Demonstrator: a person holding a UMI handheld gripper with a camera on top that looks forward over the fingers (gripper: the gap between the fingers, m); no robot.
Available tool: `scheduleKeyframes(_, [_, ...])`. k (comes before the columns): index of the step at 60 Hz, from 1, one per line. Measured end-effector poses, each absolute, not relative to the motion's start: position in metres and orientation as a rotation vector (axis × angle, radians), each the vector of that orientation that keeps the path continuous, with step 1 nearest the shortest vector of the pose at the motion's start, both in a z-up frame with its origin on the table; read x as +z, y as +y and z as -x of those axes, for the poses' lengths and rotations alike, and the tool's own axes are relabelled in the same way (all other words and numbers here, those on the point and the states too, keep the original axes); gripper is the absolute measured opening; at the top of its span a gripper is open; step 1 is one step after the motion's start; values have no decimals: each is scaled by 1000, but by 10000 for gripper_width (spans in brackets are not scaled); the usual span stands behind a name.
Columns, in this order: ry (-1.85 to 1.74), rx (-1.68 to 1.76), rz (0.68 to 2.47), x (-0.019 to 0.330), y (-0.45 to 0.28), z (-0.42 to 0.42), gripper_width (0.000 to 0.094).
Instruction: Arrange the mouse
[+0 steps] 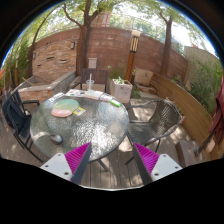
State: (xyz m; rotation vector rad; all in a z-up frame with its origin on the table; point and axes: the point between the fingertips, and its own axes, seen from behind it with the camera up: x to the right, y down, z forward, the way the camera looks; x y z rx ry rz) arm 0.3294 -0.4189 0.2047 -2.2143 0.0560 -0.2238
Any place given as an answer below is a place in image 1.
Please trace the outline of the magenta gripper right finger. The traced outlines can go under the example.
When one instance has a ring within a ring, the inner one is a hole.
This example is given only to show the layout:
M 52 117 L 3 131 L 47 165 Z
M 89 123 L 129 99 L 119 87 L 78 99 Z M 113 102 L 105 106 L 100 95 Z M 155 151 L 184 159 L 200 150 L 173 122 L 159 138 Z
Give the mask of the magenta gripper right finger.
M 133 144 L 133 155 L 144 185 L 182 169 L 169 155 L 157 154 L 138 143 Z

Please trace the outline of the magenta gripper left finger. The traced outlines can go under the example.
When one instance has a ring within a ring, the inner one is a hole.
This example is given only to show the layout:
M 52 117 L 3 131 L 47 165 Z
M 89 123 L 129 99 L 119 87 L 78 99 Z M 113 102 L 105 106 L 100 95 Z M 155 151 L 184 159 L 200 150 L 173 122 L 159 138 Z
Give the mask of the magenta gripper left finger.
M 56 153 L 41 169 L 79 185 L 91 152 L 92 144 L 86 143 L 66 154 Z

